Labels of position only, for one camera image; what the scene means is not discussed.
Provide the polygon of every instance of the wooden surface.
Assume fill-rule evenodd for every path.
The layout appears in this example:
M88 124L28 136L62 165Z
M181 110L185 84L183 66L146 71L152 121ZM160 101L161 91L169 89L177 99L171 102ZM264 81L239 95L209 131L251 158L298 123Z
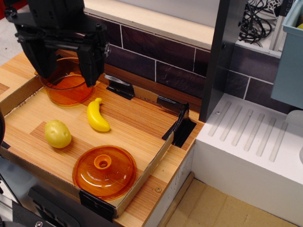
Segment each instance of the wooden surface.
M34 76L34 69L23 53L0 67L0 100ZM111 125L107 133L94 131L86 118L86 107L96 97L103 99L101 114ZM198 113L191 112L198 119ZM63 149L51 147L44 139L44 125L49 120L64 122L72 134L72 142ZM126 149L137 163L137 179L160 150L163 134L177 117L170 111L139 98L126 100L99 83L84 103L62 108L53 104L44 88L5 116L4 141L11 145L10 152L29 163L72 184L72 169L76 160L88 149L100 145L115 145ZM122 226L142 226L166 186L177 172L192 142L201 130L198 125L182 148L170 146L159 165L143 185L124 213L114 221Z

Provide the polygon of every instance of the wall tile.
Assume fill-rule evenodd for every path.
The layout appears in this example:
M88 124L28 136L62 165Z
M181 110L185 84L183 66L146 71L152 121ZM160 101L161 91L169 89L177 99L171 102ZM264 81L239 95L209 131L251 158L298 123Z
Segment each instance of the wall tile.
M107 42L109 42L112 45L122 47L121 30L119 24L107 20L103 20L97 17L92 17L92 18L106 25L107 31L105 32L105 38Z
M236 96L238 98L244 98L247 83L249 77L243 76L239 73L229 71L225 93Z
M123 47L136 53L193 71L193 47L122 26Z
M280 59L235 45L230 70L273 83Z
M195 56L194 72L206 77L209 59L210 59L210 52L197 49Z
M251 78L245 99L282 113L289 113L292 109L290 105L270 97L272 89L273 85Z
M111 53L105 63L131 72L138 76L155 80L155 60L111 46Z
M157 62L157 82L176 90L202 98L205 78L170 65Z

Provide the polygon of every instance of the yellow potato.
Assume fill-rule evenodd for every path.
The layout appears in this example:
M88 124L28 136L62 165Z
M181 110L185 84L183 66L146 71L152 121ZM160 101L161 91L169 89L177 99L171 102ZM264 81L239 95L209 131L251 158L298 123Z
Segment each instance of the yellow potato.
M45 125L44 137L54 148L64 148L71 142L71 133L59 120L51 120Z

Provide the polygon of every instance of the toy banana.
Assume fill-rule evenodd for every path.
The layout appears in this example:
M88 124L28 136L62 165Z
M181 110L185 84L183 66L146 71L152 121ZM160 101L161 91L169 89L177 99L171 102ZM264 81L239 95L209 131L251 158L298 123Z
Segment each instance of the toy banana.
M87 107L87 118L92 128L98 131L109 131L110 126L108 122L100 114L101 98L96 98L95 101L90 102Z

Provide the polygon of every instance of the cardboard floor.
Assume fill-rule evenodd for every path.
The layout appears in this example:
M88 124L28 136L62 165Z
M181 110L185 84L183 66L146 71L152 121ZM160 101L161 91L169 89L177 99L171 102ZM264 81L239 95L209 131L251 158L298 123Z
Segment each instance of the cardboard floor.
M194 179L166 227L295 227L295 225Z

